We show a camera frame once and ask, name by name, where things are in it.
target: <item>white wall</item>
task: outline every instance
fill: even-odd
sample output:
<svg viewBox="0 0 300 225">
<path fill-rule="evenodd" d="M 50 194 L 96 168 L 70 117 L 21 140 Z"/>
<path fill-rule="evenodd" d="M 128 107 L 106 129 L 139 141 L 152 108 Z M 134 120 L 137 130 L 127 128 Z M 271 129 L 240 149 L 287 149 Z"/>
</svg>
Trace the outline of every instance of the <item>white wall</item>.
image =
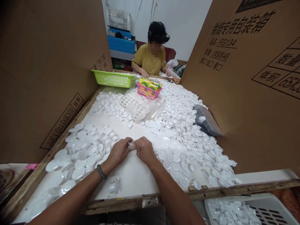
<svg viewBox="0 0 300 225">
<path fill-rule="evenodd" d="M 154 21 L 163 22 L 171 37 L 165 46 L 175 49 L 176 59 L 188 61 L 212 0 L 143 0 L 139 14 L 140 0 L 108 0 L 113 8 L 131 13 L 133 23 L 138 14 L 132 35 L 142 42 L 148 41 L 152 2 L 152 13 L 157 3 Z M 105 0 L 102 3 L 107 24 Z"/>
</svg>

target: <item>black hair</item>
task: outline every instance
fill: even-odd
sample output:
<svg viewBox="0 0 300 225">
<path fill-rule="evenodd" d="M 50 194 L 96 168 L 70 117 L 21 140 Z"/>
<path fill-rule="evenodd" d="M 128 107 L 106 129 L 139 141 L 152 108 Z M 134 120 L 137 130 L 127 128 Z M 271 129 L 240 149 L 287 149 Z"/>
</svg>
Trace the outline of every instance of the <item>black hair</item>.
<svg viewBox="0 0 300 225">
<path fill-rule="evenodd" d="M 170 39 L 166 32 L 165 25 L 162 22 L 153 21 L 148 30 L 148 41 L 163 44 Z"/>
</svg>

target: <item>pink tag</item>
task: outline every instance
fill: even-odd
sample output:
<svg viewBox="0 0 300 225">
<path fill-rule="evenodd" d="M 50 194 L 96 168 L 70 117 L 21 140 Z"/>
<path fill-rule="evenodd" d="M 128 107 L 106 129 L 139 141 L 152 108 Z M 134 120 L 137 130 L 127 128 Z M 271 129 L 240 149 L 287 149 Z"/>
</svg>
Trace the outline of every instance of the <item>pink tag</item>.
<svg viewBox="0 0 300 225">
<path fill-rule="evenodd" d="M 35 170 L 37 168 L 38 164 L 29 164 L 28 166 L 25 167 L 25 169 L 33 169 Z"/>
</svg>

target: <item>cardboard panel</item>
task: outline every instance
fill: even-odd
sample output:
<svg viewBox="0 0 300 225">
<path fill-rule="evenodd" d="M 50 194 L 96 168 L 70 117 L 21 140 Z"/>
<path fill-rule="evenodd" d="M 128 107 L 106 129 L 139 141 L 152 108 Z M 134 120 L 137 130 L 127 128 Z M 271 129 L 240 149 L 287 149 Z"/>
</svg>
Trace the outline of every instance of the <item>cardboard panel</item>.
<svg viewBox="0 0 300 225">
<path fill-rule="evenodd" d="M 101 1 L 7 1 L 1 13 L 0 163 L 39 163 L 113 69 Z"/>
<path fill-rule="evenodd" d="M 299 12 L 293 0 L 214 0 L 182 76 L 236 173 L 300 165 Z"/>
</svg>

